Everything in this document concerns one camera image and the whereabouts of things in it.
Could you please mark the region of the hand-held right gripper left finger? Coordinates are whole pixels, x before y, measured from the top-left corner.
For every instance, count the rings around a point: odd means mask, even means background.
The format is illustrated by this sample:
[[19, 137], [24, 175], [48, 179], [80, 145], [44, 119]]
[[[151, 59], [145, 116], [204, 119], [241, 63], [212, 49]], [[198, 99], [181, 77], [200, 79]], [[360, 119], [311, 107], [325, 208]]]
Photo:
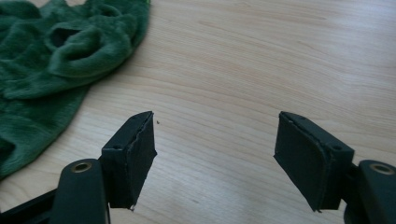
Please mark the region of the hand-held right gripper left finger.
[[136, 114], [103, 146], [102, 170], [111, 208], [132, 209], [156, 157], [153, 112]]

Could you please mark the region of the green plush cloth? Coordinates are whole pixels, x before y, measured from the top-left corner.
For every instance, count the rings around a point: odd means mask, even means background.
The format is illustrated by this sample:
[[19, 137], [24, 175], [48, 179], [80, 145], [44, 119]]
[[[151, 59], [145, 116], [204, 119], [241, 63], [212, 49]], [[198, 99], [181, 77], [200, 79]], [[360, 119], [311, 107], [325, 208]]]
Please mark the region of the green plush cloth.
[[91, 84], [135, 51], [149, 0], [0, 0], [0, 180], [69, 125]]

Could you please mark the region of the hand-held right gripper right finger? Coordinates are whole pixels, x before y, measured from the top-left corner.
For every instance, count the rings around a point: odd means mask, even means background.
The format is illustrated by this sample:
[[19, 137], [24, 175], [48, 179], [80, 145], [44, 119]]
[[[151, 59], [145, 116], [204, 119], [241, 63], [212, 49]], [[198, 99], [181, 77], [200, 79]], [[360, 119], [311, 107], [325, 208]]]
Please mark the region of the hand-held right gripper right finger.
[[354, 150], [303, 116], [282, 111], [274, 158], [314, 211], [337, 209]]

